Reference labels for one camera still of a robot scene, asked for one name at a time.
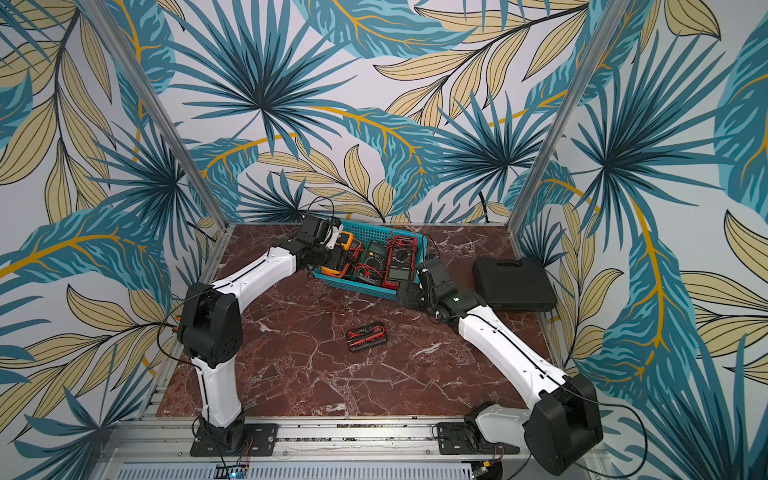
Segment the green black multimeter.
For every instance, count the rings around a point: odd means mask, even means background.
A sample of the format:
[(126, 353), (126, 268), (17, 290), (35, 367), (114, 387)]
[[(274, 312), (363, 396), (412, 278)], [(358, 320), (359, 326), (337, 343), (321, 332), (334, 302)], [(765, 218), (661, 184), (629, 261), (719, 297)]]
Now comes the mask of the green black multimeter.
[(380, 287), (385, 277), (387, 252), (385, 243), (371, 241), (368, 248), (353, 264), (352, 280)]

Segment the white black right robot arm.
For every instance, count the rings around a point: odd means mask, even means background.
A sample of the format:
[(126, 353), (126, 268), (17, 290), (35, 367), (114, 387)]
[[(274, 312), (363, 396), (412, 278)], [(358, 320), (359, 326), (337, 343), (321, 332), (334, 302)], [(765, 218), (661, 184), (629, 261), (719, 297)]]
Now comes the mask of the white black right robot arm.
[(472, 289), (458, 289), (441, 259), (414, 267), (418, 277), (398, 287), (400, 307), (426, 313), (472, 344), (500, 371), (528, 411), (489, 403), (465, 416), (470, 431), (490, 444), (526, 448), (560, 475), (603, 440), (597, 393), (582, 375), (571, 377), (513, 333)]

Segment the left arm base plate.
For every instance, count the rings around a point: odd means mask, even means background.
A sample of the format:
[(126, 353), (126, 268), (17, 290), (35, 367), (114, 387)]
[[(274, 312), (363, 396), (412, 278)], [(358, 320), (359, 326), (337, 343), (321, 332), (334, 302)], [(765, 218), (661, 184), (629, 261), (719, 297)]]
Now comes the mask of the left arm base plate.
[(223, 428), (200, 421), (193, 435), (190, 456), (270, 457), (278, 428), (275, 423), (245, 423)]

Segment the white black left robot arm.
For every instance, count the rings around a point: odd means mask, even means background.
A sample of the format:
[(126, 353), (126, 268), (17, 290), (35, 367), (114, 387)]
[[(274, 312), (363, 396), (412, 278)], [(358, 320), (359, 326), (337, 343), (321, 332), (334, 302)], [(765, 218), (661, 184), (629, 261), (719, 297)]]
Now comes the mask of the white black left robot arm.
[(178, 341), (197, 373), (202, 394), (202, 435), (223, 451), (245, 441), (245, 413), (236, 387), (235, 358), (243, 344), (242, 313), (278, 282), (325, 263), (343, 222), (307, 214), (293, 236), (284, 236), (255, 260), (212, 284), (188, 288)]

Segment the red black large multimeter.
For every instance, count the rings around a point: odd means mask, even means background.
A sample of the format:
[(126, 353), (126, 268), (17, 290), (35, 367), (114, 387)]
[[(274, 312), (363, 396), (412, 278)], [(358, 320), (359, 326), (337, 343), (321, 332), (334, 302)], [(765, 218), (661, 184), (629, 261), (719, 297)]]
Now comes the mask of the red black large multimeter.
[(413, 235), (392, 235), (387, 240), (387, 265), (383, 287), (398, 290), (413, 279), (418, 240)]

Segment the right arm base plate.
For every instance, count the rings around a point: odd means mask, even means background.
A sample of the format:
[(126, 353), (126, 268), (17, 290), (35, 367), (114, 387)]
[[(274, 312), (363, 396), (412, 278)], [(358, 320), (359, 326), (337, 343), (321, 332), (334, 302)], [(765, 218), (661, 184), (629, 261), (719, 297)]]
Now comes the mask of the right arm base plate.
[(431, 428), (431, 434), (441, 455), (503, 456), (520, 452), (518, 446), (489, 442), (476, 427), (465, 422), (439, 422)]

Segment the yellow multimeter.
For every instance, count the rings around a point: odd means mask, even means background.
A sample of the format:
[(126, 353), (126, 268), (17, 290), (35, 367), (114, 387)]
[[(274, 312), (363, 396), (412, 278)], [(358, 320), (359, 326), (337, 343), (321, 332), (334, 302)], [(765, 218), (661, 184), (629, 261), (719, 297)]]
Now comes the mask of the yellow multimeter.
[(320, 272), (323, 275), (334, 278), (342, 278), (346, 275), (355, 257), (355, 252), (352, 248), (354, 240), (355, 238), (352, 233), (346, 231), (340, 233), (330, 256), (321, 267)]

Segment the small black red tester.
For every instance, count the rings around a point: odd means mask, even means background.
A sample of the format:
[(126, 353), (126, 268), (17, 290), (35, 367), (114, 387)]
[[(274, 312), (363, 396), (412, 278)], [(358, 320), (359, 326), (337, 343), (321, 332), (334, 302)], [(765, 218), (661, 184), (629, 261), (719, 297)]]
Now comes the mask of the small black red tester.
[(358, 352), (386, 343), (388, 335), (381, 322), (374, 322), (348, 330), (345, 339), (349, 351)]

